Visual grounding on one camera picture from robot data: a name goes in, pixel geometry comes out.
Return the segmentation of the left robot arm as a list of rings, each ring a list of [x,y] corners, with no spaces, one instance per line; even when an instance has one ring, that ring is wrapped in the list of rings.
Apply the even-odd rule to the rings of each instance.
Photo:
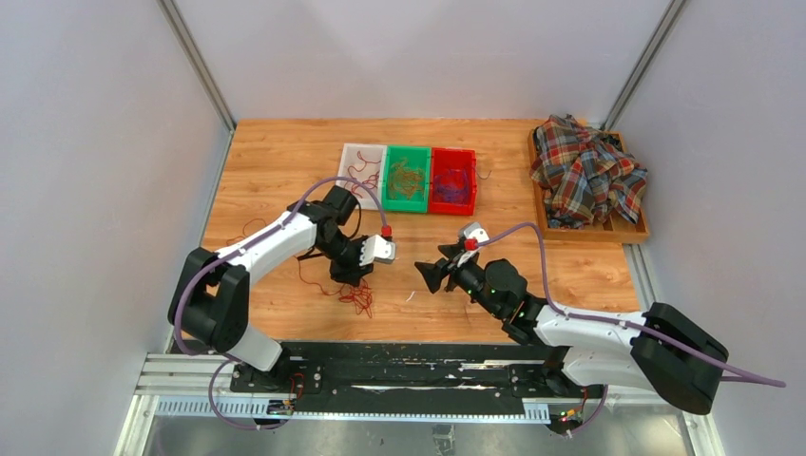
[[[375,264],[393,262],[396,247],[388,224],[373,236],[342,232],[357,206],[355,195],[336,185],[324,199],[301,199],[274,222],[232,245],[191,251],[167,314],[180,351],[192,353],[183,340],[188,335],[207,349],[254,368],[255,380],[265,390],[284,390],[291,367],[280,360],[281,344],[249,322],[252,288],[283,262],[309,250],[329,259],[332,281],[354,287]]]

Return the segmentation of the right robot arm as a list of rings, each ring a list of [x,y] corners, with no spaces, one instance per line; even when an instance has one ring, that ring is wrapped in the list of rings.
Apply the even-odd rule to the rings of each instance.
[[[566,396],[578,387],[619,386],[657,393],[666,403],[706,415],[723,370],[708,362],[729,351],[674,306],[655,302],[646,312],[607,313],[551,305],[528,291],[528,281],[505,258],[480,266],[478,256],[442,245],[442,258],[417,261],[429,291],[460,289],[502,323],[520,345],[552,350],[546,388]]]

